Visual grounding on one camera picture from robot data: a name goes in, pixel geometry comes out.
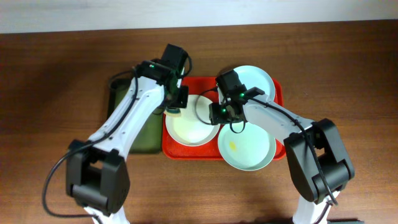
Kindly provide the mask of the green yellow sponge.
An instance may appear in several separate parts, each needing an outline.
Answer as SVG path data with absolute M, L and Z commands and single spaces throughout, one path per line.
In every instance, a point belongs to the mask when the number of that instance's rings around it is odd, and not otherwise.
M 180 110 L 180 108 L 166 107 L 164 114 L 167 116 L 179 117 L 179 116 L 181 116 L 181 110 Z

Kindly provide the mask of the light blue plate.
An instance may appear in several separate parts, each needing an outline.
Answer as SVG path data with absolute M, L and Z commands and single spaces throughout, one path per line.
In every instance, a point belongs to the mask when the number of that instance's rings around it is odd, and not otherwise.
M 234 70 L 238 74 L 239 81 L 243 85 L 245 85 L 247 90 L 257 87 L 258 89 L 265 92 L 263 95 L 255 96 L 255 99 L 265 102 L 265 95 L 267 95 L 268 101 L 275 100 L 276 89 L 274 82 L 270 75 L 263 69 L 252 65 L 242 65 L 235 67 L 231 70 L 227 70 L 226 72 L 223 72 L 222 75 L 232 70 Z

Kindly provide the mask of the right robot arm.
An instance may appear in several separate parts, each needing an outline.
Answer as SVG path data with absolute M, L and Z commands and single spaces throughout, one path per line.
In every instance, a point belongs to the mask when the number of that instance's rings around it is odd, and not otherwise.
M 300 194 L 292 223 L 328 223 L 337 196 L 354 178 L 354 166 L 336 125 L 313 121 L 275 103 L 264 91 L 230 90 L 209 105 L 211 124 L 251 123 L 285 147 L 290 176 Z

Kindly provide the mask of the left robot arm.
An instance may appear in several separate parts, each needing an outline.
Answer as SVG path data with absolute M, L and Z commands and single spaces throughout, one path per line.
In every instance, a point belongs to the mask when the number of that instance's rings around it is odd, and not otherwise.
M 66 191 L 94 223 L 127 223 L 123 204 L 130 189 L 126 159 L 150 115 L 157 109 L 185 108 L 191 58 L 145 60 L 129 73 L 124 98 L 87 141 L 74 140 L 63 158 Z

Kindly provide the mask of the light green plate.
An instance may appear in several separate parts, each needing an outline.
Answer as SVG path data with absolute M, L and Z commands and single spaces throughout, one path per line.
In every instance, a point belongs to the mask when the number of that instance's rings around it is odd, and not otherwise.
M 275 138 L 259 126 L 235 123 L 221 128 L 218 149 L 222 158 L 232 167 L 255 171 L 273 160 L 277 144 Z

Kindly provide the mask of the white plate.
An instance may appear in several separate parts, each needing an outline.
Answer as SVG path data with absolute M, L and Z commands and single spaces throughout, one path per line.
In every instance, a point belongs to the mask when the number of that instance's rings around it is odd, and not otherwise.
M 209 105 L 212 101 L 199 95 L 189 95 L 181 116 L 165 117 L 165 127 L 171 138 L 184 146 L 196 147 L 210 142 L 220 130 L 220 125 L 211 125 Z

